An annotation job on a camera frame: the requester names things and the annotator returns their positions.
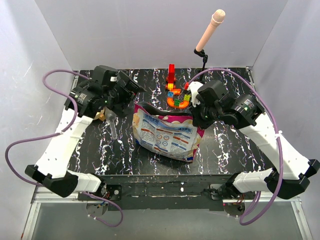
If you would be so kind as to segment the translucent plastic food scoop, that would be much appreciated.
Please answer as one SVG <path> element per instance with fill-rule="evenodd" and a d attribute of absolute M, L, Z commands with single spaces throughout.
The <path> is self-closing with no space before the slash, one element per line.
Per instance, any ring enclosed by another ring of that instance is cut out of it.
<path fill-rule="evenodd" d="M 107 112 L 105 114 L 106 121 L 109 123 L 110 126 L 110 132 L 111 132 L 111 137 L 113 140 L 116 140 L 118 138 L 117 130 L 116 130 L 116 115 L 113 112 Z"/>

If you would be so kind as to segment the pink pet food bag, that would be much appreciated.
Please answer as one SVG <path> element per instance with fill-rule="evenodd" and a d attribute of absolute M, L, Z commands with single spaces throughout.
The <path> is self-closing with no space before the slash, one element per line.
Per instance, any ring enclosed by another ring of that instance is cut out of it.
<path fill-rule="evenodd" d="M 193 126 L 190 113 L 160 110 L 147 102 L 134 104 L 132 130 L 141 147 L 187 163 L 193 162 L 205 133 Z"/>

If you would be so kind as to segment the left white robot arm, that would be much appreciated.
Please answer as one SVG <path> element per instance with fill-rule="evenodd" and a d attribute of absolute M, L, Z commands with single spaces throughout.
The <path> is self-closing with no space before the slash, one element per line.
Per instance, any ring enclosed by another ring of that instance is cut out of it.
<path fill-rule="evenodd" d="M 25 174 L 51 192 L 66 198 L 75 192 L 89 192 L 95 200 L 107 194 L 107 183 L 94 173 L 68 170 L 70 158 L 86 128 L 103 114 L 109 123 L 111 137 L 118 137 L 115 118 L 127 115 L 127 107 L 145 89 L 123 71 L 98 66 L 92 76 L 83 77 L 69 93 L 61 124 L 40 159 L 28 165 Z"/>

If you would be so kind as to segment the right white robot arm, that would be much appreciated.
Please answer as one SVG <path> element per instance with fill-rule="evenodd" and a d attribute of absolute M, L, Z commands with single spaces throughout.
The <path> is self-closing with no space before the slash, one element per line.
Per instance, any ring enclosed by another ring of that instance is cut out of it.
<path fill-rule="evenodd" d="M 220 195 L 237 199 L 244 193 L 268 191 L 288 200 L 307 189 L 309 178 L 320 169 L 317 159 L 300 154 L 276 129 L 264 107 L 251 95 L 237 98 L 227 93 L 195 92 L 189 107 L 193 124 L 203 130 L 220 121 L 247 136 L 272 162 L 263 171 L 233 174 L 218 189 Z"/>

